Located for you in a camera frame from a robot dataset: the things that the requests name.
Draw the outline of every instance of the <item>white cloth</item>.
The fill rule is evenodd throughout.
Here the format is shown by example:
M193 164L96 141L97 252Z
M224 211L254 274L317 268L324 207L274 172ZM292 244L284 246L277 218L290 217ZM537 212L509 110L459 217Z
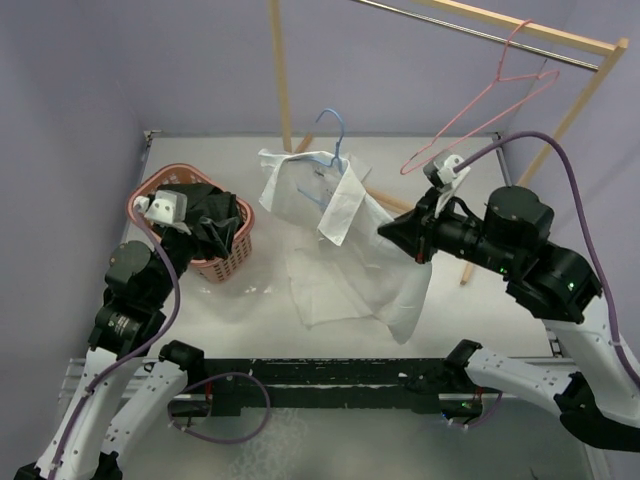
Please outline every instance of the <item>white cloth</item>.
M268 177L260 204L299 227L282 241L302 323L370 317L385 323L398 343L409 340L431 265L416 264L378 235L393 218L362 185L370 168L342 158L340 174L337 165L328 166L328 152L258 155Z

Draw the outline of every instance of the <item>white floor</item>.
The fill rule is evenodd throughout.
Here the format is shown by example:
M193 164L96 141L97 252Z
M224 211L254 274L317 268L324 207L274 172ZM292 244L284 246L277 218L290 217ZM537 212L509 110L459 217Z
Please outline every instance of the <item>white floor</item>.
M418 170L398 171L426 138L346 138L342 152L351 152L373 166L367 184L415 203L428 188ZM468 156L491 142L470 139L455 149ZM319 138L312 149L333 150L335 139ZM257 152L280 149L274 137L157 138L144 178L171 163L188 163L248 201L256 213L252 257L222 285L209 284L192 272L182 280L182 309L172 330L151 355L171 339L205 351L207 357L441 357L463 338L473 339L509 356L545 357L551 351L542 323L504 293L493 273L476 269L472 281L459 286L464 263L446 254L434 259L433 276L420 323L411 338L397 345L385 325L374 320L334 322L311 330L303 327L291 299L278 238L286 225L274 220L258 203L265 179ZM476 163L459 196L479 215L495 188L504 184L497 155ZM129 228L126 239L142 239ZM172 307L171 299L165 307Z

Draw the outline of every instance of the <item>clothes hanger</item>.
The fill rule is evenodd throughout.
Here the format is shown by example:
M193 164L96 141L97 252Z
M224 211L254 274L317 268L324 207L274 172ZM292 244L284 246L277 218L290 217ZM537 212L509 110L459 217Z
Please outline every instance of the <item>clothes hanger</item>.
M344 138L344 131L345 131L345 123L344 120L342 119L342 117L340 116L340 114L338 112L336 112L333 108L325 108L322 112L320 112L320 115L318 115L318 118L316 118L316 121L314 123L318 123L320 121L320 119L322 118L322 116L326 113L333 113L333 115L338 119L338 121L340 122L340 138L338 139L338 141L336 142L336 149L333 153L333 158L331 159L331 161L327 164L326 162L324 162L323 160L317 158L316 156L309 154L309 155L303 155L300 158L297 158L296 160L310 160L312 162L316 162L319 163L325 167L333 167L334 163L337 165L338 167L338 171L340 172L340 175L344 174L344 166L342 165L342 159L340 158L340 145L342 144L342 139Z
M320 165L324 166L324 167L328 167L328 168L333 168L334 164L337 166L338 172L340 173L340 175L344 174L344 165L342 164L342 159L340 158L340 145L342 144L342 139L344 138L344 132L345 132L345 123L344 120L342 119L342 117L340 116L340 114L338 112L336 112L333 108L325 108L324 110L322 110L322 112L320 112L320 115L318 115L318 118L316 118L316 121L314 123L318 123L320 121L320 119L322 118L322 116L326 113L332 113L340 122L340 138L338 139L338 141L336 142L336 148L335 151L333 153L333 158L331 159L331 161L327 164L325 161L321 160L320 158L314 156L313 154L309 154L309 155L305 155L303 157L297 158L296 161L300 161L300 160L309 160L312 162L316 162L319 163ZM311 196L310 194L308 194L307 192L303 191L300 187L298 188L298 192L300 192L302 195L304 195L305 197L307 197L309 200L311 200L312 202L320 205L322 208L327 208L328 204L317 199L314 198L313 196Z
M418 150L416 153L414 153L413 156L409 160L407 160L404 163L404 165L402 165L402 168L400 169L400 174L401 175L406 175L407 173L411 173L414 170L422 167L424 164L429 163L435 157L437 157L440 153L442 153L444 150L451 149L452 147L458 145L460 142L466 140L470 136L475 135L480 130L483 130L485 127L491 125L494 122L497 122L498 120L500 120L502 117L504 117L508 113L512 112L516 108L518 108L521 105L525 104L526 102L531 100L533 97L535 97L538 94L542 93L544 90L546 90L547 88L551 87L554 83L556 83L556 81L558 80L558 76L560 75L560 70L550 70L550 71L547 71L547 72L544 72L544 73L530 73L528 75L519 75L519 76L515 76L515 77L503 77L502 76L502 67L504 65L504 59L505 59L505 56L507 54L507 50L509 48L509 44L511 43L511 39L515 36L516 33L518 33L518 30L520 30L522 27L524 27L528 23L531 23L532 21L533 20L531 20L531 19L523 21L520 25L518 25L515 28L515 30L513 30L511 32L511 35L509 35L509 37L507 38L507 41L504 44L504 49L502 50L502 56L500 57L500 61L498 62L498 71L496 72L496 77L489 84L489 86L487 86L482 92L480 92L480 94L476 98L474 98L471 101L471 103L469 103L469 105L464 107L460 113L458 113L455 117L453 117L453 120L451 120L442 130L440 130L440 132L438 132L438 134L433 138L433 140L427 146L422 147L420 150ZM436 152L434 155L432 155L431 157L427 158L426 160L423 160L422 162L419 162L417 165L414 165L411 168L407 168L411 164L411 162L413 162L413 160L418 155L420 155L422 152L424 152L428 148L431 148L433 146L433 144L449 129L449 127L451 127L451 125L453 125L455 122L457 122L460 119L460 117L462 117L474 105L476 105L480 101L480 99L482 99L482 97L484 97L487 93L489 93L489 91L491 89L493 89L493 87L495 87L497 84L499 84L499 83L507 83L507 82L515 82L515 81L519 81L519 80L528 80L528 79L542 80L543 78L546 78L546 77L549 77L549 76L553 77L550 81L545 83L543 86L541 86L537 90L535 90L535 91L531 92L530 94L528 94L526 97L524 97L519 102L517 102L517 103L513 104L512 106L510 106L509 108L507 108L504 112L496 115L495 117L493 117L488 122L482 124L481 126L476 128L475 130L473 130L473 131L469 132L468 134L466 134L464 137L459 138L458 140L454 141L453 143L447 145L446 147L444 147L443 149L439 150L438 152Z
M331 164L329 166L332 167L333 163L337 160L338 161L338 171L341 174L343 174L344 173L344 167L342 165L342 160L340 159L340 145L342 144L342 139L344 138L344 131L345 131L344 120L342 119L340 114L338 112L336 112L333 108L325 108L322 112L320 112L320 115L318 115L318 118L316 118L315 123L318 123L320 121L320 119L322 118L322 115L324 115L326 112L333 113L333 115L340 122L340 138L336 142L336 150L335 150L335 152L333 154L333 158L331 159Z

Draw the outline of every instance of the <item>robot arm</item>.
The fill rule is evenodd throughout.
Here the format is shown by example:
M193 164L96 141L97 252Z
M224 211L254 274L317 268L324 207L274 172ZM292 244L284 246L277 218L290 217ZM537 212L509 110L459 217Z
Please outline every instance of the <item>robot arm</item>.
M202 214L185 223L187 197L158 192L137 199L146 217L166 229L161 248L144 243L120 245L110 257L103 306L89 337L81 383L53 440L39 460L21 468L16 480L120 480L120 466L159 411L184 387L189 369L204 354L179 342L163 348L156 373L114 418L122 394L151 344L170 326L179 308L176 289L169 320L161 312L166 298L191 260L217 244L192 234Z
M624 339L613 340L598 276L581 255L548 241L553 210L526 188L497 189L484 219L475 216L452 195L460 181L456 171L466 174L467 163L450 156L427 165L434 187L379 234L418 263L442 250L502 275L507 294L558 336L580 371L541 369L468 340L447 358L449 368L478 386L516 394L557 415L589 445L640 451L640 389L632 378L640 365ZM465 215L455 212L456 205Z

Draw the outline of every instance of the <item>blue hanger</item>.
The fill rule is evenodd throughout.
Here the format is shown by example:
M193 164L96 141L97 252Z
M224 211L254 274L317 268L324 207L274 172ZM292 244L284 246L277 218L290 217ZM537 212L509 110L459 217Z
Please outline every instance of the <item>blue hanger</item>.
M342 139L344 138L344 131L345 131L344 120L342 119L340 114L336 112L333 108L325 108L322 112L320 112L320 115L318 115L318 118L316 118L315 123L318 123L322 118L322 115L324 115L326 112L333 113L335 117L338 119L338 121L340 122L340 138L336 142L336 151L333 154L333 158L331 159L331 163L329 164L329 166L333 167L333 162L338 160L338 171L342 174L344 173L344 171L342 169L342 161L340 160L340 144L342 143Z
M318 118L316 118L315 123L318 123L320 121L320 119L322 118L322 115L324 115L325 112L333 113L335 115L335 117L338 119L338 121L340 122L340 138L336 142L336 150L335 150L335 152L333 154L333 158L331 159L329 164L326 164L324 161L320 160L319 158L317 158L317 157L315 157L313 155L307 155L307 156L304 156L302 158L299 158L298 160L309 160L309 161L312 161L312 162L319 163L320 165L323 165L323 166L328 167L328 168L333 167L334 163L336 163L336 160L337 160L338 172L340 172L340 175L343 175L344 174L344 168L343 168L343 165L342 165L342 160L340 159L340 144L342 143L342 139L344 138L344 131L345 131L344 120L342 119L340 114L338 112L336 112L333 108L325 108L322 112L320 112L320 115L318 115ZM312 202L318 204L323 210L325 208L327 208L327 204L325 204L324 202L322 202L319 199L313 198L307 192L304 192L303 190L301 190L300 187L298 187L298 192L300 192L302 195L307 197Z

